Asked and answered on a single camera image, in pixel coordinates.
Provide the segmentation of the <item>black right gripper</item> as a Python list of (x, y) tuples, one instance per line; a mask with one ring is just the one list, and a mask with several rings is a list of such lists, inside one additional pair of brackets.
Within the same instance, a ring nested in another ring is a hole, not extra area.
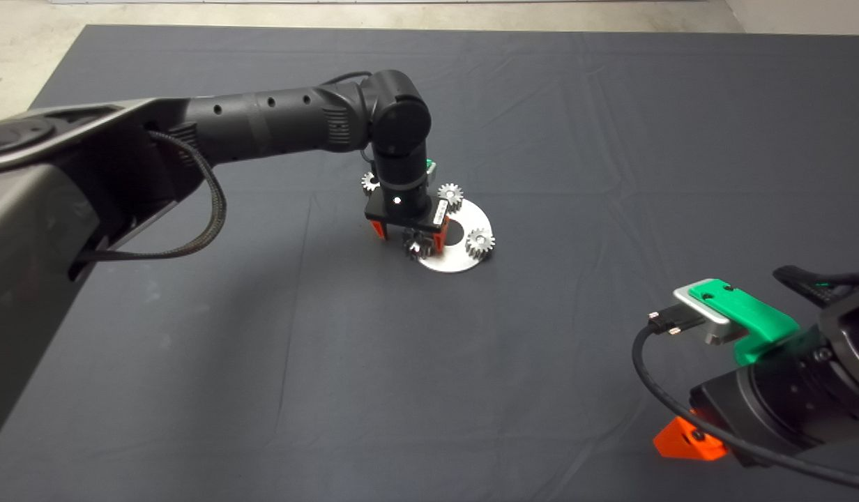
[[(708, 423), (783, 455), (800, 453), (795, 435), (776, 419), (755, 391), (749, 369), (739, 368), (691, 388), (691, 408)], [(715, 436), (675, 417), (653, 438), (662, 457), (716, 461), (729, 449)]]

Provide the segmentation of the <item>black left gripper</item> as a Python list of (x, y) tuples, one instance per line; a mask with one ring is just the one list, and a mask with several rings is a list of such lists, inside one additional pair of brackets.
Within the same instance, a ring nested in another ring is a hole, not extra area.
[(391, 209), (384, 206), (382, 197), (370, 197), (365, 206), (365, 218), (371, 222), (373, 231), (383, 241), (388, 239), (389, 225), (417, 229), (433, 234), (433, 253), (443, 253), (448, 238), (448, 233), (443, 231), (448, 218), (448, 206), (448, 200), (430, 198), (429, 206), (423, 214), (401, 216), (391, 213)]

